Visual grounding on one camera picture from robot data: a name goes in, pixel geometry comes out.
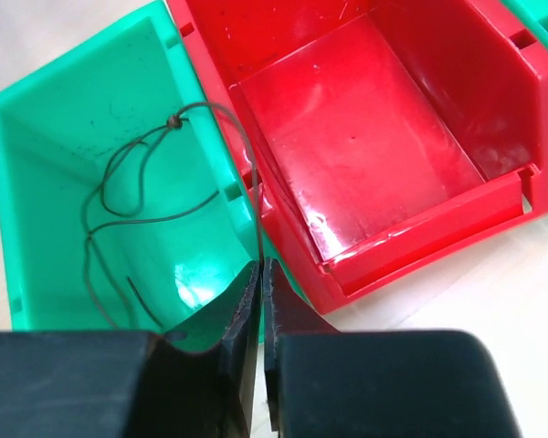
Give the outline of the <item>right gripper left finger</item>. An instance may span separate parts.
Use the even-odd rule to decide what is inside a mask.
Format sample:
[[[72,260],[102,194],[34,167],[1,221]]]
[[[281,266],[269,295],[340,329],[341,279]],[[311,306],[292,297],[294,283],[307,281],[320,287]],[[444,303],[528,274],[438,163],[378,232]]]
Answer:
[[[250,262],[163,335],[0,332],[0,437],[246,437],[259,312]]]

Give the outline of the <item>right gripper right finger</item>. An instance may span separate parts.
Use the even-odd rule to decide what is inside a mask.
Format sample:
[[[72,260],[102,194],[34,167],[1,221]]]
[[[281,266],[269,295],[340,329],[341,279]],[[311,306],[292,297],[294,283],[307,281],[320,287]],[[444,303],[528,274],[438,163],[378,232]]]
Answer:
[[[517,437],[490,352],[454,329],[342,332],[263,268],[264,372],[281,437]]]

